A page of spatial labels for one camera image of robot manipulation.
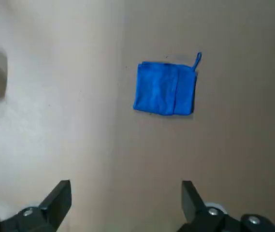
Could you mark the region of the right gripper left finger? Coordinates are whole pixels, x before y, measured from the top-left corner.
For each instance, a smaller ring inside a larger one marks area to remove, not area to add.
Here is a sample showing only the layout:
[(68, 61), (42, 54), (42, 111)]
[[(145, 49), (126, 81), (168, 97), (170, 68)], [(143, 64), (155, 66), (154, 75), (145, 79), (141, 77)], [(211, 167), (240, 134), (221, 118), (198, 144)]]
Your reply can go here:
[(0, 232), (56, 232), (72, 205), (70, 180), (61, 180), (38, 206), (0, 220)]

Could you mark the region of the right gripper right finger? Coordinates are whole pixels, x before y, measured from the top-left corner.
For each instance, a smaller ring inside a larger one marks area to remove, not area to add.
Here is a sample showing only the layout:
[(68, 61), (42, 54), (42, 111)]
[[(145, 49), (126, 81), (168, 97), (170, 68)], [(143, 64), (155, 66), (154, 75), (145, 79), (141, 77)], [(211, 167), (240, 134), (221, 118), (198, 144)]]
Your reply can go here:
[(182, 181), (181, 203), (186, 223), (178, 232), (275, 232), (275, 224), (258, 214), (240, 220), (216, 206), (206, 206), (192, 181)]

